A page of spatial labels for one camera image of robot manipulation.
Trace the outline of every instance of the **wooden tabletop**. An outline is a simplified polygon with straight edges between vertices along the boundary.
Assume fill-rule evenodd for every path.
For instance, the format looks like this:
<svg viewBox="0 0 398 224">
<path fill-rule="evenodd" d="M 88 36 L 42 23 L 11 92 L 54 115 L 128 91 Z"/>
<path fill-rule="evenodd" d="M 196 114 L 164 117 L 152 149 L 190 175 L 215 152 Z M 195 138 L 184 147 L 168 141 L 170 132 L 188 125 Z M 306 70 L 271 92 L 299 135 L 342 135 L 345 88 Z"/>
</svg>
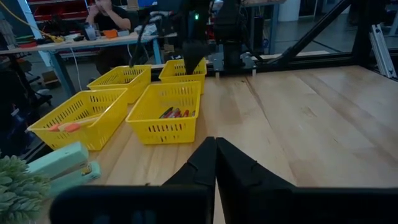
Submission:
<svg viewBox="0 0 398 224">
<path fill-rule="evenodd" d="M 156 38 L 156 36 L 143 36 L 142 43 L 148 42 Z M 129 36 L 117 37 L 113 39 L 108 39 L 105 37 L 101 37 L 97 40 L 82 40 L 75 42 L 73 40 L 67 40 L 62 43 L 51 43 L 51 44 L 42 44 L 37 47 L 31 48 L 16 48 L 12 50 L 0 50 L 0 55 L 4 54 L 16 54 L 21 52 L 36 52 L 36 51 L 56 51 L 62 49 L 88 49 L 94 47 L 105 47 L 105 46 L 115 46 L 115 45 L 123 45 L 123 44 L 135 44 L 138 41 L 138 34 L 135 32 L 131 33 Z"/>
<path fill-rule="evenodd" d="M 220 136 L 297 186 L 396 187 L 397 95 L 398 83 L 357 66 L 207 78 L 193 144 L 144 146 L 123 123 L 90 154 L 103 173 L 91 184 L 161 185 Z"/>
</svg>

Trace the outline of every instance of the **marker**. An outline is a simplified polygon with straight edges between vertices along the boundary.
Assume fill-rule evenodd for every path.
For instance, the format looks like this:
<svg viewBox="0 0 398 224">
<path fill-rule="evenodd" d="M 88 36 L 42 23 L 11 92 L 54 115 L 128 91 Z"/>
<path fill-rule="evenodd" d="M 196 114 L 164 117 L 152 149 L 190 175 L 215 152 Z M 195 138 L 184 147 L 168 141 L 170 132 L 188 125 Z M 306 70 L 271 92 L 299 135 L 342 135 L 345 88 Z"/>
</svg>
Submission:
<svg viewBox="0 0 398 224">
<path fill-rule="evenodd" d="M 185 110 L 184 114 L 182 115 L 183 118 L 186 118 L 189 115 L 189 110 Z"/>
<path fill-rule="evenodd" d="M 166 116 L 166 118 L 173 118 L 179 111 L 180 109 L 176 108 L 170 115 Z"/>
<path fill-rule="evenodd" d="M 178 118 L 178 116 L 181 116 L 181 111 L 178 110 L 175 114 L 173 114 L 173 116 L 171 116 L 170 118 Z"/>
<path fill-rule="evenodd" d="M 162 114 L 162 116 L 160 116 L 159 118 L 166 118 L 166 115 L 173 111 L 173 107 L 170 107 L 169 109 L 167 109 L 166 111 L 164 111 L 164 113 Z"/>
</svg>

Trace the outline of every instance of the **yellow basket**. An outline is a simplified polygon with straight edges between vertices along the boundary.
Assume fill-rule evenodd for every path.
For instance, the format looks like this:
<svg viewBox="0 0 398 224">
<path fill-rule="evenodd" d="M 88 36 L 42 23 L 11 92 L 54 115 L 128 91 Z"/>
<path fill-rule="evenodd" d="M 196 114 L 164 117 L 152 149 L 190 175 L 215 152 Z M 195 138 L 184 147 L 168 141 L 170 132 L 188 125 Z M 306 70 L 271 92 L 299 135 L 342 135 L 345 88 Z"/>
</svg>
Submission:
<svg viewBox="0 0 398 224">
<path fill-rule="evenodd" d="M 127 115 L 126 89 L 81 91 L 28 127 L 53 150 L 80 141 L 87 149 L 99 151 Z M 55 124 L 78 121 L 96 114 L 88 126 L 68 133 L 51 132 Z"/>
<path fill-rule="evenodd" d="M 153 84 L 134 105 L 126 122 L 143 144 L 193 142 L 199 105 L 200 82 Z M 189 110 L 189 117 L 159 119 L 170 107 L 182 113 Z"/>
<path fill-rule="evenodd" d="M 166 62 L 162 72 L 159 75 L 162 83 L 178 83 L 199 81 L 201 83 L 200 93 L 205 91 L 205 77 L 207 74 L 206 59 L 203 58 L 193 71 L 192 75 L 187 75 L 185 71 L 184 60 L 169 60 Z"/>
<path fill-rule="evenodd" d="M 134 103 L 150 84 L 150 65 L 119 66 L 87 85 L 91 90 L 127 88 L 127 102 Z"/>
</svg>

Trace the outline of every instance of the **stapler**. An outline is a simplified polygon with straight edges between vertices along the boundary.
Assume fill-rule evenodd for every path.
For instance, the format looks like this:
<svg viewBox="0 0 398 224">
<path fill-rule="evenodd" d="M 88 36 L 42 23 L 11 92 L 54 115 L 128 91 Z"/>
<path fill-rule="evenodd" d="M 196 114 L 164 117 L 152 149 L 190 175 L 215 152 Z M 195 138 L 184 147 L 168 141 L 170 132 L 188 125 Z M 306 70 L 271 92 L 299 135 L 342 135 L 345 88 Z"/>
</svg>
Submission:
<svg viewBox="0 0 398 224">
<path fill-rule="evenodd" d="M 87 148 L 75 142 L 29 163 L 28 172 L 49 177 L 49 197 L 54 197 L 101 176 L 100 165 L 96 161 L 88 162 L 88 156 Z"/>
</svg>

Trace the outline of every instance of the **green leaves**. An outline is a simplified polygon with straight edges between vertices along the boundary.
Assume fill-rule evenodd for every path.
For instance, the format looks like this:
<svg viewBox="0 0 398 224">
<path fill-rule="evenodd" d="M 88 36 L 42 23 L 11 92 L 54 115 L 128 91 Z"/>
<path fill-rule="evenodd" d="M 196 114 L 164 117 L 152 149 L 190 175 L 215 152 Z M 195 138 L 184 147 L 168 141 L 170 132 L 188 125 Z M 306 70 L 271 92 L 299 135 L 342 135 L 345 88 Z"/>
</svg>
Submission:
<svg viewBox="0 0 398 224">
<path fill-rule="evenodd" d="M 0 159 L 0 223 L 34 220 L 50 188 L 50 180 L 27 172 L 16 156 Z"/>
<path fill-rule="evenodd" d="M 12 182 L 12 179 L 10 177 L 0 177 L 0 184 L 1 185 L 6 185 Z"/>
</svg>

